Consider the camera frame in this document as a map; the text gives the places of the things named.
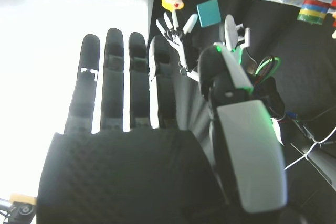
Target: yellow block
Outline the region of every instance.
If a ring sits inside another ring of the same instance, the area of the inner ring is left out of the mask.
[[[29,203],[32,205],[36,205],[36,198],[34,197],[30,197],[30,196],[26,196],[26,195],[22,195],[22,194],[12,194],[10,196],[9,202],[13,203],[13,202],[21,202],[21,203]]]
[[[307,9],[302,9],[300,10],[300,14],[305,14],[305,15],[311,15],[319,18],[325,18],[325,13],[317,12],[315,10],[307,10]]]

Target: black backdrop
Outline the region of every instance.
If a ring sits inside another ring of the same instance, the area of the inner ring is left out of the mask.
[[[185,0],[185,19],[197,13],[196,5],[207,0]],[[331,38],[335,28],[327,15],[323,25],[310,25],[296,20],[299,8],[261,0],[218,0],[222,18],[233,15],[237,24],[250,27],[250,54],[260,62],[270,53],[282,59],[274,75],[278,91],[287,111],[310,118],[336,104],[336,40]],[[154,0],[149,42],[160,32],[155,20],[165,10],[161,0]],[[218,41],[218,24],[195,27],[194,46],[201,49]],[[193,131],[204,149],[209,149],[207,106],[200,96],[197,83],[183,77],[177,67],[178,55],[171,49],[176,95],[177,120],[181,129]],[[243,66],[251,60],[243,54]],[[336,110],[309,123],[317,139],[322,139],[336,125]],[[286,132],[286,141],[300,137]],[[285,149],[286,162],[299,157],[291,148]],[[336,193],[311,167],[302,161],[288,172],[289,199],[303,208],[312,223],[335,223]]]

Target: teal cube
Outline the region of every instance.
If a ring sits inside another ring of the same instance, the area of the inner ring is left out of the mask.
[[[197,5],[201,26],[207,27],[222,21],[219,12],[218,0],[209,0]]]

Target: white wall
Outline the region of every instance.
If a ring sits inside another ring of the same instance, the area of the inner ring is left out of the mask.
[[[111,27],[123,31],[125,45],[133,31],[147,38],[148,1],[0,0],[0,198],[37,195],[50,141],[64,128],[84,35],[97,35],[102,49]]]

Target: white finger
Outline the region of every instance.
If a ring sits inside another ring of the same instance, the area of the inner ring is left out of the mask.
[[[175,31],[178,29],[178,24],[179,24],[179,21],[177,20],[177,15],[176,15],[176,10],[173,10],[172,11],[172,18],[173,18],[173,25],[174,25],[174,29]]]
[[[191,15],[190,18],[188,19],[187,23],[183,27],[183,33],[184,34],[191,33],[191,31],[194,29],[194,26],[195,26],[197,20],[198,20],[198,15],[196,13]]]
[[[163,26],[161,25],[161,23],[160,23],[160,21],[158,19],[156,20],[156,26],[158,27],[158,29],[160,30],[160,32],[164,36],[164,34],[165,34],[166,31],[164,30]]]
[[[170,19],[169,19],[169,17],[168,17],[167,12],[165,12],[165,13],[163,14],[163,18],[164,18],[164,21],[166,21],[166,24],[167,24],[168,29],[169,29],[169,30],[173,29],[173,25],[172,25],[172,23],[170,22]]]

